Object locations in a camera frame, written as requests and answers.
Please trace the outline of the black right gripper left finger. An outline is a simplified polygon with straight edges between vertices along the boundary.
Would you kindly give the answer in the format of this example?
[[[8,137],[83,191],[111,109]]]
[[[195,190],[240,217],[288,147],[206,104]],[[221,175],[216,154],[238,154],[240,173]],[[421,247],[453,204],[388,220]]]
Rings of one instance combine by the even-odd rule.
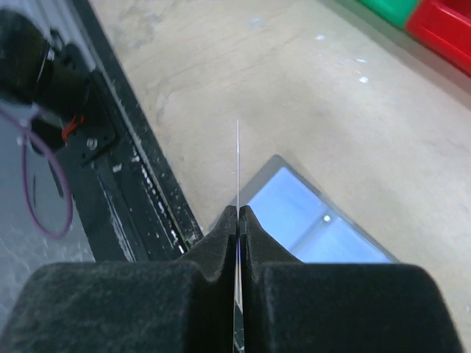
[[[178,260],[39,268],[1,333],[1,350],[231,352],[237,226],[229,206]]]

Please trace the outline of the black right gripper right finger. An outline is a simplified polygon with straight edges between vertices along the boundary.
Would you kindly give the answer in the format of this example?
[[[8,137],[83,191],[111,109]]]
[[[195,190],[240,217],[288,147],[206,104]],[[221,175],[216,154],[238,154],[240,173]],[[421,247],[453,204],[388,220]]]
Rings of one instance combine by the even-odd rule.
[[[462,352],[442,294],[409,264],[306,264],[240,210],[247,352]]]

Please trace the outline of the black VIP credit card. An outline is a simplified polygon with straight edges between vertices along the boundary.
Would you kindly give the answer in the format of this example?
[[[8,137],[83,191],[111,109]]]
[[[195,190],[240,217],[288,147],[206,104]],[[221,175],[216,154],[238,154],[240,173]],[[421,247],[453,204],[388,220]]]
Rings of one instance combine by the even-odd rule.
[[[240,219],[240,120],[236,121],[236,214],[237,223]],[[241,279],[241,241],[240,235],[237,235],[237,250],[236,250],[236,285],[235,285],[236,302],[240,309],[242,309],[242,279]]]

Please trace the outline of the grey leather card holder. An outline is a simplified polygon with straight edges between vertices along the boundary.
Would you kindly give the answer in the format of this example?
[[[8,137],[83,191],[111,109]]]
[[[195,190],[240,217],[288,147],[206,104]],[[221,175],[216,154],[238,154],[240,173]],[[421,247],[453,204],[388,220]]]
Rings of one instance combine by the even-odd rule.
[[[280,155],[232,205],[248,205],[262,228],[304,263],[395,263],[397,258]]]

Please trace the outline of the green bin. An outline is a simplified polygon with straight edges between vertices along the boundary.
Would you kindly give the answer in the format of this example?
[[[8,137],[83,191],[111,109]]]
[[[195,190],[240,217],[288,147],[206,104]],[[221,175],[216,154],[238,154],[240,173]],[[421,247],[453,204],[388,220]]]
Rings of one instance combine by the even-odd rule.
[[[379,24],[384,21],[403,32],[406,24],[417,9],[418,0],[360,0],[360,1],[335,1],[353,15],[365,21]]]

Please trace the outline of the red bin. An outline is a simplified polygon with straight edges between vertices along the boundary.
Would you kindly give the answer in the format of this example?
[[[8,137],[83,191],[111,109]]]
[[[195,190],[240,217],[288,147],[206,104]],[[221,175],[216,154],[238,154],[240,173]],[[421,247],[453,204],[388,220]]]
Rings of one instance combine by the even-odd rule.
[[[421,1],[408,19],[406,31],[470,73],[470,0]]]

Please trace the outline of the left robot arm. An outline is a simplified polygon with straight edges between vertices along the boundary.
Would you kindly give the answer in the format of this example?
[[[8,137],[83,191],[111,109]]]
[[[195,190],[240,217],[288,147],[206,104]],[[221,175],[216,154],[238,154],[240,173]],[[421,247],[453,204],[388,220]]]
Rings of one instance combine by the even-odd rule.
[[[1,98],[36,104],[63,122],[63,145],[83,123],[90,95],[88,79],[65,64],[40,30],[23,14],[1,8]]]

